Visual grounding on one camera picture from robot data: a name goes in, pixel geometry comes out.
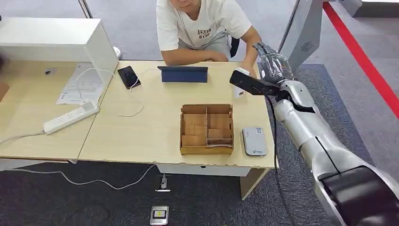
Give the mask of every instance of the paper document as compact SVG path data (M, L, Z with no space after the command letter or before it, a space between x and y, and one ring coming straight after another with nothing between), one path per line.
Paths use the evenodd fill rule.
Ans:
M72 77L68 80L68 83L61 92L56 102L57 105L77 105L80 104L82 100L86 99L93 100L96 103L98 102L103 93L104 85L96 69L86 71L80 76L78 82L76 82L77 77L91 67L93 67L91 63L78 64ZM82 97L80 97L76 84L78 84Z

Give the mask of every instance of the robotic arm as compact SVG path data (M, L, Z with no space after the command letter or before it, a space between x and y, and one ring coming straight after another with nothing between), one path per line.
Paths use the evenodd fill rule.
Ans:
M399 225L399 184L349 151L323 119L308 89L294 80L288 59L254 45L260 80L234 71L230 83L252 95L275 96L275 115L311 169L315 193L334 225Z

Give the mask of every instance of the smartphone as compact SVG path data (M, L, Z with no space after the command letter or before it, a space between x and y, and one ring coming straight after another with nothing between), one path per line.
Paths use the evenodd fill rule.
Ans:
M118 74L127 89L130 89L133 85L133 87L141 85L140 80L131 66L119 69Z

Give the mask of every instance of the wooden desk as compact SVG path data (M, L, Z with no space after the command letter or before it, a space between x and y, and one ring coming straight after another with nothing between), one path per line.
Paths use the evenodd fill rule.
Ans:
M46 68L57 68L45 75ZM69 112L76 105L56 105L75 70L74 62L12 61L0 74L10 86L0 102L0 140L39 132L43 123ZM24 137L0 145L0 158L75 160L85 142L94 116L50 136Z
M208 83L162 83L156 68L163 62L121 61L119 68L129 65L142 83L133 88L132 94L144 102L145 108L134 117L118 116L134 113L141 105L129 95L117 74L106 91L79 160L251 167L240 180L245 199L274 166L274 146L264 97L246 94L233 98L229 79L239 63L197 64L209 67ZM233 104L232 155L180 154L180 108L184 104ZM264 157L249 157L244 152L241 131L251 126L264 128L269 148Z

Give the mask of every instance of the black object on desk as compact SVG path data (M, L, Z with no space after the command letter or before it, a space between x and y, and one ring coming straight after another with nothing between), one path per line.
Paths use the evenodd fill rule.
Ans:
M131 66L119 69L118 74L127 89L130 89L133 85L133 87L141 85L140 80L138 79L136 73L133 71L133 68Z
M208 82L207 67L159 66L158 69L162 71L162 82Z

